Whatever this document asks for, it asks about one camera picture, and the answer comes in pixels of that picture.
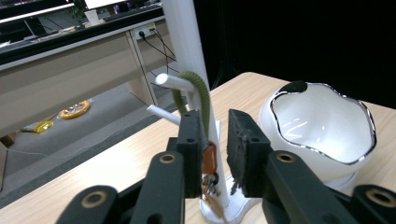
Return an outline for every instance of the white bowl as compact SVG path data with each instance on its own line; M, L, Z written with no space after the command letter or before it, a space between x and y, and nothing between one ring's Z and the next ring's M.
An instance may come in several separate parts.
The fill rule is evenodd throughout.
M364 103L323 83L295 81L280 88L262 106L258 125L273 150L297 154L328 183L352 180L376 145Z

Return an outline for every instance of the gray floor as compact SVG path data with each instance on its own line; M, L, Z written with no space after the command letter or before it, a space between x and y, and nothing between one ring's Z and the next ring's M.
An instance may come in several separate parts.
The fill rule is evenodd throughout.
M171 90L153 88L159 107L175 111ZM44 133L17 133L7 154L0 208L159 119L126 85L90 100L90 110L76 119L55 116L54 125Z

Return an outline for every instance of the cable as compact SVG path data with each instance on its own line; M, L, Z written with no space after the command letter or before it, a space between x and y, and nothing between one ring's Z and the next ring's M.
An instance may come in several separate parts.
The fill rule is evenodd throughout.
M169 65L167 65L167 67L168 67L170 70L172 70L172 71L174 71L174 72L178 73L178 71L177 71L176 69L173 69L173 68L172 68L172 67L170 67Z
M142 36L142 38L143 38L143 40L144 40L148 45L150 45L150 46L152 46L154 49L158 50L158 51L159 51L161 54L163 54L165 57L168 57L168 58L170 58L170 59L172 59L173 61L176 62L176 59L174 59L174 58L172 58L172 57L166 55L166 54L163 53L160 49L157 49L155 46L153 46L152 44L150 44L150 43L147 41L147 39L146 39L145 37Z
M48 27L48 26L45 26L45 25L43 25L43 24L39 24L39 23L36 23L36 22L31 22L31 24L33 24L33 25L35 25L35 26L44 27L44 28L47 28L47 29L53 31L52 28L50 28L50 27Z
M47 20L49 20L50 22L54 23L55 25L59 26L61 29L63 29L62 26L60 26L58 23L56 23L55 21L51 20L50 18L48 18L47 16L44 16L44 18L46 18Z
M167 87L164 87L164 86L161 86L161 85L152 83L152 82L151 82L151 84L154 85L154 86L158 86L158 87L164 88L164 89L169 89L169 88L167 88Z
M148 43L150 46L152 46L146 39L146 35L143 31L139 32L139 35L143 38L144 41L146 41L146 43ZM169 74L169 62L168 62L168 55L166 54L166 48L165 48L165 44L163 43L163 52L160 51L159 49L155 48L156 50L158 50L160 53L162 53L163 55L165 55L165 64L166 64L166 74Z
M163 42L163 37L160 35L160 33L158 33L157 29L153 28L150 29L150 31L154 32L154 34L158 36L161 42ZM176 57L175 53L172 50L169 49L169 51L171 51L172 55Z

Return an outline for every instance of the table surface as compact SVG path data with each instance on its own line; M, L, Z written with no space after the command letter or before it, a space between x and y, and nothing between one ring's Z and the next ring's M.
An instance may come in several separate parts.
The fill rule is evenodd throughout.
M225 176L229 109L242 110L255 120L271 93L287 84L255 73L244 73L214 89L211 93L215 118L221 121L220 150ZM396 110L364 102L370 109L377 132L372 159L364 166L355 186L375 184L396 191ZM169 137L178 127L164 119L148 126L75 169L25 195L0 210L0 223L54 223L75 195L94 185L109 185L122 191L145 177L151 158L164 151ZM186 200L186 223L204 223L199 200ZM242 223L265 223L262 207L256 204Z

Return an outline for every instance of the power strip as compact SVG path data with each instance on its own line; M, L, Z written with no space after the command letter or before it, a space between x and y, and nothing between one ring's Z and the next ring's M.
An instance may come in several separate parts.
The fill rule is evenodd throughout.
M143 32L145 34L145 37L148 37L150 35L154 35L154 31L152 31L153 29L155 29L155 23L149 23L146 24L144 26L140 26L137 28L134 28L134 37L136 38L136 40L139 40L142 38L142 36L139 34L140 32Z

